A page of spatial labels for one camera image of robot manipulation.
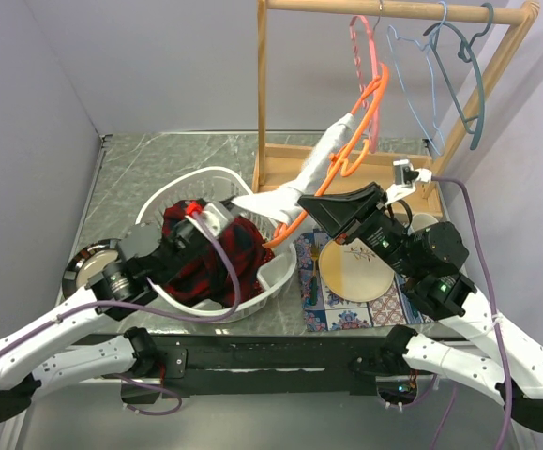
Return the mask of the white cloth garment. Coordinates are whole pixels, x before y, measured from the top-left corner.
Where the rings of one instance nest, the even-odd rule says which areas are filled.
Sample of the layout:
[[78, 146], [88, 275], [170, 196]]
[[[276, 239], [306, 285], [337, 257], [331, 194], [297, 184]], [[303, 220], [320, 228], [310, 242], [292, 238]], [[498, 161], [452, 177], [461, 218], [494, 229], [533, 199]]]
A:
[[231, 203], [242, 210], [271, 218], [276, 222], [292, 224], [303, 212], [297, 204], [302, 195], [312, 195], [327, 175], [331, 153], [337, 153], [353, 137], [355, 118], [346, 113], [332, 124], [312, 148], [302, 163], [298, 176], [276, 189], [234, 197]]

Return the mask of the orange hanger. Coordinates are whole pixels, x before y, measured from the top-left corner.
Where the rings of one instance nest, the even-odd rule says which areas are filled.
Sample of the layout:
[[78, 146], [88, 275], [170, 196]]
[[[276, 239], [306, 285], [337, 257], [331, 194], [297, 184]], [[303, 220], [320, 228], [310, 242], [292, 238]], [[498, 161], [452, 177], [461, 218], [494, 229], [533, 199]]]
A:
[[385, 63], [380, 62], [379, 68], [381, 70], [380, 74], [375, 75], [371, 79], [370, 83], [364, 88], [359, 99], [351, 109], [350, 115], [354, 115], [371, 94], [374, 95], [373, 99], [370, 101], [369, 106], [365, 109], [364, 116], [353, 132], [352, 137], [347, 140], [346, 144], [340, 147], [340, 150], [337, 153], [331, 153], [328, 156], [328, 160], [330, 162], [329, 169], [326, 171], [326, 176], [322, 184], [313, 193], [314, 197], [323, 196], [338, 174], [340, 174], [342, 178], [351, 176], [363, 163], [363, 158], [370, 150], [370, 138], [366, 138], [364, 140], [363, 150], [357, 159], [352, 164], [349, 163], [349, 156], [353, 152], [354, 146], [361, 139], [361, 136], [372, 119], [372, 116], [378, 112], [379, 106], [385, 94], [385, 89], [389, 82], [389, 69]]

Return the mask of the light blue wire hanger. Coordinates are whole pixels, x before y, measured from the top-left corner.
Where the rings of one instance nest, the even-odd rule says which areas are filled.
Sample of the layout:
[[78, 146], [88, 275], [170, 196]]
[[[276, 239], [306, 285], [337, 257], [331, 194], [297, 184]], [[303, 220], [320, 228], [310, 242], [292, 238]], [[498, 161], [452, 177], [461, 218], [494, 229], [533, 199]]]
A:
[[404, 101], [422, 138], [429, 145], [428, 152], [434, 158], [442, 156], [445, 150], [445, 135], [438, 125], [437, 87], [430, 56], [431, 45], [436, 42], [438, 32], [445, 25], [448, 12], [445, 1], [439, 1], [438, 4], [442, 8], [442, 16], [437, 22], [437, 30], [430, 31], [427, 37], [407, 36], [394, 24], [389, 24], [385, 31]]

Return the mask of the red polka dot garment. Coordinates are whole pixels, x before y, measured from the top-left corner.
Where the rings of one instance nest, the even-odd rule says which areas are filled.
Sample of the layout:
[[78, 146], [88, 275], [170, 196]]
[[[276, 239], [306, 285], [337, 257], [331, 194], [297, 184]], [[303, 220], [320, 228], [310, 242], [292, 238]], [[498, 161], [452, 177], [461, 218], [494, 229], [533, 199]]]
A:
[[264, 248], [264, 247], [255, 248], [253, 269], [252, 269], [253, 284], [252, 284], [250, 297], [255, 297], [263, 292], [263, 288], [260, 281], [257, 278], [257, 274], [258, 274], [259, 269], [266, 263], [269, 263], [274, 257], [275, 257], [275, 254], [272, 249]]

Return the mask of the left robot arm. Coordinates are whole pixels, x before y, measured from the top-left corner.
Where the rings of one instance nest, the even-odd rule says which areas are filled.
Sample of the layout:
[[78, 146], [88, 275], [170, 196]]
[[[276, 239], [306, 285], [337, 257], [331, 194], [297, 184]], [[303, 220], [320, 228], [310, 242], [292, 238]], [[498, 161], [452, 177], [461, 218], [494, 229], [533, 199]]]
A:
[[155, 224], [133, 226], [116, 241], [116, 259], [55, 309], [0, 339], [0, 423], [24, 412], [33, 399], [104, 375], [152, 373], [158, 351], [150, 335], [132, 328], [94, 347], [73, 351], [101, 327], [144, 311], [166, 283], [209, 247], [219, 226], [185, 218], [168, 235]]

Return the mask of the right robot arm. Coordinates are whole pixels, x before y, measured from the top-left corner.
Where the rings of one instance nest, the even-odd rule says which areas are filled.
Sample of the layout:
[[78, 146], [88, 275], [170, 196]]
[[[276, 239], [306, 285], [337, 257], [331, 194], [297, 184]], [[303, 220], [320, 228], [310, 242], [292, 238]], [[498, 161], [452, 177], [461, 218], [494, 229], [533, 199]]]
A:
[[423, 315], [456, 331], [483, 353], [440, 344], [403, 325], [389, 334], [382, 363], [392, 373], [432, 372], [504, 407], [506, 415], [543, 433], [543, 346], [504, 315], [461, 272], [469, 252], [456, 227], [438, 222], [407, 232], [375, 183], [346, 194], [304, 195], [298, 203], [338, 244], [361, 241], [396, 274]]

